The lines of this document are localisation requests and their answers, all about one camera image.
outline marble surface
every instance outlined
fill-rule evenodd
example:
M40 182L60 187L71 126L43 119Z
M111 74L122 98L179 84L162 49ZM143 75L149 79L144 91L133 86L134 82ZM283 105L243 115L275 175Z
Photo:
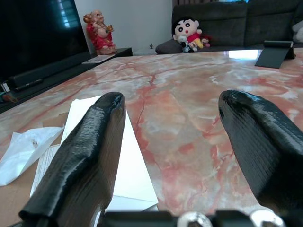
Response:
M218 97L227 89L263 96L303 129L303 48L295 52L280 69L255 67L258 51L115 58L0 114L0 158L13 131L41 127L76 98L120 91L160 210L250 212L259 205L220 122Z

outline black tv screen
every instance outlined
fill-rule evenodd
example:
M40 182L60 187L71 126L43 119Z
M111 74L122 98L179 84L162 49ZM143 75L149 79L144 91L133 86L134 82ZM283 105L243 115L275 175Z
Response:
M0 0L3 79L89 52L73 0Z

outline sofa cushion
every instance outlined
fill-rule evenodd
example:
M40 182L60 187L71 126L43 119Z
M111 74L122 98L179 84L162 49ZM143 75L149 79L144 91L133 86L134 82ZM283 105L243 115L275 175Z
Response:
M249 0L247 16L294 12L302 0Z
M263 44L257 44L257 45L252 45L252 46L246 46L246 50L263 50L264 46Z
M303 48L303 44L294 43L294 48Z
M293 13L262 15L247 18L245 46L262 44L265 40L292 40Z
M179 18L191 16L200 23L203 34L211 35L212 46L243 46L247 4L238 2L210 2L175 6L172 24Z
M249 0L244 45L292 40L294 11L302 0Z
M303 20L303 0L298 4L297 9L294 12L294 18L292 21L292 26L301 22Z
M157 54L181 53L182 46L176 40L168 40L156 47Z
M238 51L244 50L244 46L211 46L199 49L198 52L215 52L215 51Z

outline crumpled white plastic bag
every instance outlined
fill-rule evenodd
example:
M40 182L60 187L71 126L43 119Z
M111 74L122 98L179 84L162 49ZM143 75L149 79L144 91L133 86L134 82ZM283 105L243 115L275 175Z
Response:
M39 159L64 127L30 129L14 132L9 148L0 161L0 187L8 185Z

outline cardboard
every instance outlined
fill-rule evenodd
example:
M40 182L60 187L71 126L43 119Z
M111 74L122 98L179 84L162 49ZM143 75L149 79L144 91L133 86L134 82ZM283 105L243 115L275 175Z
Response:
M55 118L47 119L42 122L42 126L62 127L66 123L67 116L68 113L63 113ZM63 132L52 145L60 144L62 134ZM18 213L29 200L37 163L38 161L9 185L0 187L0 227L8 227L21 221Z

